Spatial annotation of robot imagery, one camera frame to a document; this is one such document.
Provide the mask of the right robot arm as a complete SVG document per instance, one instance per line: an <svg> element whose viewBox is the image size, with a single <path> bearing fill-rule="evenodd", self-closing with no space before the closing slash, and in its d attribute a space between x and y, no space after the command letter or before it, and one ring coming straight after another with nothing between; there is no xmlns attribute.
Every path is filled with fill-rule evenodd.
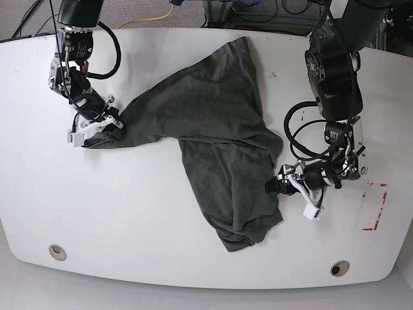
<svg viewBox="0 0 413 310"><path fill-rule="evenodd" d="M113 125L119 129L123 123L119 110L111 106L114 97L103 99L91 86L90 80L112 77L121 64L121 48L113 31L99 20L102 1L62 1L55 29L56 49L50 66L48 85L51 90L68 100L76 114L68 131L68 141L82 145L85 133ZM89 58L94 49L92 28L101 27L111 38L116 50L113 69L106 74L89 71Z"/></svg>

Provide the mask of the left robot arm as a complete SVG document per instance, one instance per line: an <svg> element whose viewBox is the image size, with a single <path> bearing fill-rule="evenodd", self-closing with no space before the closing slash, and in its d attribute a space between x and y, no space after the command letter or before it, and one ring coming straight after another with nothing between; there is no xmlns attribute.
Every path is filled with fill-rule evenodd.
<svg viewBox="0 0 413 310"><path fill-rule="evenodd" d="M357 72L359 55L372 39L382 19L395 1L348 1L341 18L333 17L331 1L324 1L324 12L310 34L305 52L307 75L315 101L294 105L286 114L283 127L290 150L299 150L294 165L283 165L265 185L267 193L291 196L297 192L310 199L316 209L328 186L342 187L344 180L358 180L367 171L362 164L365 145L362 141L360 113L363 100ZM296 140L290 131L295 112L317 107L324 123L328 149L316 153Z"/></svg>

